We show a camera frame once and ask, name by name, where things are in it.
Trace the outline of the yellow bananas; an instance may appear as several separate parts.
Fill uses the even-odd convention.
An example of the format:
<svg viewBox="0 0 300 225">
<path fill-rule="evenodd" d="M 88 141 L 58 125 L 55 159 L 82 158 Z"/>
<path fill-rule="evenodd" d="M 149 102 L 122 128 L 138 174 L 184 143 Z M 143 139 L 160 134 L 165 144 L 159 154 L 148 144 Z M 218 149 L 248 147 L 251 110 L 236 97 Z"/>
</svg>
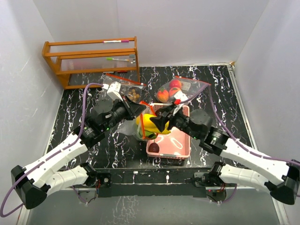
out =
<svg viewBox="0 0 300 225">
<path fill-rule="evenodd" d="M 171 133 L 171 131 L 167 129 L 169 126 L 169 122 L 166 123 L 165 129 L 161 132 L 156 127 L 156 125 L 150 120 L 150 118 L 152 118 L 152 117 L 155 117 L 155 115 L 151 115 L 148 113 L 145 113 L 142 115 L 143 127 L 144 127 L 145 131 L 151 132 L 151 133 L 158 133 L 158 134 L 162 134 L 162 135 L 168 135 Z"/>
</svg>

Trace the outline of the longan bunch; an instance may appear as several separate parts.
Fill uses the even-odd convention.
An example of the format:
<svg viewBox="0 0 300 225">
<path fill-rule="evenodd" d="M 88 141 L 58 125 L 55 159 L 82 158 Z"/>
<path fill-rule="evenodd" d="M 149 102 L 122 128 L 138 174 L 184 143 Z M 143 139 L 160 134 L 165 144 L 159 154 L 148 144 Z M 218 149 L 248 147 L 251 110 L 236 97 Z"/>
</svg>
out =
<svg viewBox="0 0 300 225">
<path fill-rule="evenodd" d="M 135 88 L 130 88 L 128 89 L 126 96 L 132 100 L 132 101 L 139 101 L 141 97 L 141 90 L 140 89 L 135 89 Z"/>
</svg>

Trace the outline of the green cucumber leaf vegetable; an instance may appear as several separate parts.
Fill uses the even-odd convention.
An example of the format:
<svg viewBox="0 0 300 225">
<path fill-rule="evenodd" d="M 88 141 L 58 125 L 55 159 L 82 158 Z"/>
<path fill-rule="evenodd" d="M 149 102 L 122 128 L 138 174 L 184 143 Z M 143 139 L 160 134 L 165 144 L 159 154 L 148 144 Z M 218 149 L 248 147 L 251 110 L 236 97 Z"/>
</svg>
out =
<svg viewBox="0 0 300 225">
<path fill-rule="evenodd" d="M 151 131 L 147 131 L 145 130 L 144 131 L 144 135 L 142 136 L 143 139 L 147 139 L 147 140 L 153 140 L 153 139 L 156 139 L 157 138 L 157 134 L 154 133 L 154 132 L 151 132 Z"/>
</svg>

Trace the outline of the orange peach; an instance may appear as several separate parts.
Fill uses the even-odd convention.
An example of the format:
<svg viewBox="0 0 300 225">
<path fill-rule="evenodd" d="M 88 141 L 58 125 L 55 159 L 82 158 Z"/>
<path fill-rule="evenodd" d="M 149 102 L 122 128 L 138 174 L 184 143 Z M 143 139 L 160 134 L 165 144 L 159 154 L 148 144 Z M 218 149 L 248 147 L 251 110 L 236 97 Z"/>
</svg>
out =
<svg viewBox="0 0 300 225">
<path fill-rule="evenodd" d="M 160 88 L 157 92 L 157 99 L 162 103 L 167 103 L 169 100 L 169 92 L 165 88 Z"/>
<path fill-rule="evenodd" d="M 170 90 L 169 90 L 169 97 L 170 98 L 173 97 L 179 91 L 181 91 L 181 89 L 178 88 L 178 87 L 172 87 L 172 88 L 170 88 Z"/>
</svg>

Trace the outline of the clear zip bag orange zipper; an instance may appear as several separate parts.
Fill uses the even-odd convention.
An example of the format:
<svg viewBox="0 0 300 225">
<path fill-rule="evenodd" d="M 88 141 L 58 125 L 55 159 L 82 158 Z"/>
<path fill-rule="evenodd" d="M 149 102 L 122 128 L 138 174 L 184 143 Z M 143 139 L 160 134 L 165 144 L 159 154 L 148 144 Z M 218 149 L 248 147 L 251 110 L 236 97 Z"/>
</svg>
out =
<svg viewBox="0 0 300 225">
<path fill-rule="evenodd" d="M 209 83 L 200 81 L 200 80 L 194 80 L 194 79 L 189 79 L 189 78 L 184 78 L 181 76 L 176 76 L 172 80 L 180 80 L 182 87 L 181 91 L 187 95 L 188 101 L 192 101 L 195 97 L 197 97 L 206 87 L 210 86 Z M 160 88 L 165 88 L 168 92 L 170 90 L 169 88 L 169 82 L 163 84 L 160 86 L 157 90 L 159 91 Z M 169 97 L 169 100 L 166 104 L 171 104 L 174 102 L 174 97 Z"/>
</svg>

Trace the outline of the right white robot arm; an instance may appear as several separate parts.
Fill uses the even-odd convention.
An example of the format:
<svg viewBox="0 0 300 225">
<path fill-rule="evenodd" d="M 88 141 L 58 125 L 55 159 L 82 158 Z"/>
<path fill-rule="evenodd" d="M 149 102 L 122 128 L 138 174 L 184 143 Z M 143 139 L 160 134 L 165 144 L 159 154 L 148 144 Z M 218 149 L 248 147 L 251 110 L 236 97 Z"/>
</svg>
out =
<svg viewBox="0 0 300 225">
<path fill-rule="evenodd" d="M 240 143 L 229 132 L 212 125 L 213 119 L 204 110 L 193 110 L 184 115 L 179 105 L 158 110 L 151 122 L 160 132 L 176 127 L 191 138 L 199 140 L 200 147 L 210 154 L 238 162 L 238 168 L 216 162 L 208 174 L 196 178 L 204 185 L 239 184 L 269 193 L 274 199 L 294 205 L 300 188 L 300 164 L 296 160 L 283 160 Z"/>
</svg>

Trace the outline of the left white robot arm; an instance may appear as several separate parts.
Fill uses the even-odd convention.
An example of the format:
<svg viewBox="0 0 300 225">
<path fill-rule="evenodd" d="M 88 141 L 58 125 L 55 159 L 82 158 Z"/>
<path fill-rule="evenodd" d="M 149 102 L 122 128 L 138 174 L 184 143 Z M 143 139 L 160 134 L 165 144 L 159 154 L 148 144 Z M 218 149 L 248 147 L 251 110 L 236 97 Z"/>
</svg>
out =
<svg viewBox="0 0 300 225">
<path fill-rule="evenodd" d="M 85 153 L 105 138 L 109 129 L 123 120 L 134 120 L 146 106 L 122 96 L 117 100 L 97 101 L 84 119 L 84 126 L 77 127 L 56 148 L 34 163 L 11 170 L 17 183 L 16 193 L 27 209 L 40 205 L 47 196 L 74 185 L 92 187 L 97 182 L 97 172 L 88 163 L 60 171 L 73 158 Z"/>
</svg>

